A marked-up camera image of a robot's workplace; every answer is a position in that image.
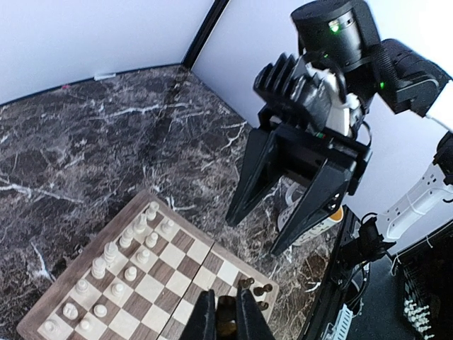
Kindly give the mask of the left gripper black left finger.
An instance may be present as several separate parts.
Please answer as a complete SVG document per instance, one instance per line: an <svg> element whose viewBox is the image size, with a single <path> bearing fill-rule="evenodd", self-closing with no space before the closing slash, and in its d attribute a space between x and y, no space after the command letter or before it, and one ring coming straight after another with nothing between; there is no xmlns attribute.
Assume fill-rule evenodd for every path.
<svg viewBox="0 0 453 340"><path fill-rule="evenodd" d="M180 340L215 340L217 338L215 312L214 291L202 291L180 335Z"/></svg>

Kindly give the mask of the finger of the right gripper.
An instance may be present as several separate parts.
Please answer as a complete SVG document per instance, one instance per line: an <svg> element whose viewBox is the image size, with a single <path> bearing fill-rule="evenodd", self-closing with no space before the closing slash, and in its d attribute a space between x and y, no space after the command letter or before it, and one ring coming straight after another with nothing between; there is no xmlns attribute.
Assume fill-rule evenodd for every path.
<svg viewBox="0 0 453 340"><path fill-rule="evenodd" d="M276 134L253 129L248 136L239 183L226 214L227 224L238 225L281 176Z"/></svg>
<svg viewBox="0 0 453 340"><path fill-rule="evenodd" d="M349 170L326 161L285 223L270 253L280 255L307 230L337 211L348 185Z"/></svg>

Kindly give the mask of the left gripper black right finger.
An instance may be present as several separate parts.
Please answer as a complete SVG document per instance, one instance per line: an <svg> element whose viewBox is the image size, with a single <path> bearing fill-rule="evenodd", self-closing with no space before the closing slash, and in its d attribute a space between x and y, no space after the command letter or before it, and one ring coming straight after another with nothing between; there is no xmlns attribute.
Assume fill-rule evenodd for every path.
<svg viewBox="0 0 453 340"><path fill-rule="evenodd" d="M239 288L236 294L236 338L274 340L262 312L249 289Z"/></svg>

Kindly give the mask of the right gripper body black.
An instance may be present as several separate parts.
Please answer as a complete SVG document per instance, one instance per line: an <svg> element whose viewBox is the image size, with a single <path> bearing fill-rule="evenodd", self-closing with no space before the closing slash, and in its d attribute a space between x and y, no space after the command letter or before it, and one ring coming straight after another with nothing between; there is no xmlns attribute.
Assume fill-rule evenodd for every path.
<svg viewBox="0 0 453 340"><path fill-rule="evenodd" d="M258 113L260 128L277 133L275 156L285 175L308 186L321 166L332 161L351 171L347 194L355 194L371 159L371 147L329 129L316 137L287 124L279 126L273 117L275 112L268 106Z"/></svg>

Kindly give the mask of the dark chess king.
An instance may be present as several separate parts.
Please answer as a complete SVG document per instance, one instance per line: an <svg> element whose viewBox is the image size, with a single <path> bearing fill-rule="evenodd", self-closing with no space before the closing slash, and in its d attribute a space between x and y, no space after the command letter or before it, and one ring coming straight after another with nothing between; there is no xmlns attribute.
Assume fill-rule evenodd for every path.
<svg viewBox="0 0 453 340"><path fill-rule="evenodd" d="M216 330L218 339L235 339L236 327L236 298L222 295L217 301Z"/></svg>

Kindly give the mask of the dark chess pawn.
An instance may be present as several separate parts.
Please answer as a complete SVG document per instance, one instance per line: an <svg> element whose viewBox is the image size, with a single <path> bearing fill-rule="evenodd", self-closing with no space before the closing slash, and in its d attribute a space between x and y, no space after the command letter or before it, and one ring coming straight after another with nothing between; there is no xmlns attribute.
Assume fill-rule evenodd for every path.
<svg viewBox="0 0 453 340"><path fill-rule="evenodd" d="M240 279L238 281L238 286L243 289L249 289L255 283L254 278Z"/></svg>
<svg viewBox="0 0 453 340"><path fill-rule="evenodd" d="M263 286L257 286L253 289L253 294L255 296L262 296L266 293L270 293L273 290L273 285L270 283L267 283Z"/></svg>

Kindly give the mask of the wooden chess board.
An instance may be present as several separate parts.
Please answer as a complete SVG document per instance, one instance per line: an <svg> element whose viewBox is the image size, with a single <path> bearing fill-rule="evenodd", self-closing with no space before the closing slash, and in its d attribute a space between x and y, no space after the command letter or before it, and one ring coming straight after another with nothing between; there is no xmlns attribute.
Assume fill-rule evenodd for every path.
<svg viewBox="0 0 453 340"><path fill-rule="evenodd" d="M132 227L150 202L160 207L156 218L147 220L142 234L134 234L123 249L119 239ZM161 224L175 225L168 234ZM159 235L152 249L145 245L152 232ZM119 253L107 266L105 276L91 275L92 261L102 257L108 242ZM150 251L147 263L137 261L137 252ZM124 278L125 269L135 266L133 282ZM199 294L213 290L216 297L233 296L240 279L254 278L253 289L267 283L273 290L254 296L265 319L270 319L279 285L216 243L196 226L184 220L165 203L146 191L137 194L67 266L47 292L19 322L24 339L177 339L193 311ZM122 283L122 297L111 293L114 283Z"/></svg>

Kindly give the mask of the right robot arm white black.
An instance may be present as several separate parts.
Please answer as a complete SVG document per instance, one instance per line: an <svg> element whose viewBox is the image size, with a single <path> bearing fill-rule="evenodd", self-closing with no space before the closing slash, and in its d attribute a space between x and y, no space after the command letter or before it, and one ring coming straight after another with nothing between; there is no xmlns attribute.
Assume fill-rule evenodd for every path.
<svg viewBox="0 0 453 340"><path fill-rule="evenodd" d="M355 194L372 156L357 141L375 96L393 113L426 117L452 83L398 40L382 40L365 1L312 1L292 12L299 56L280 55L256 77L264 100L248 136L226 221L239 224L283 176L305 187L271 252L281 254Z"/></svg>

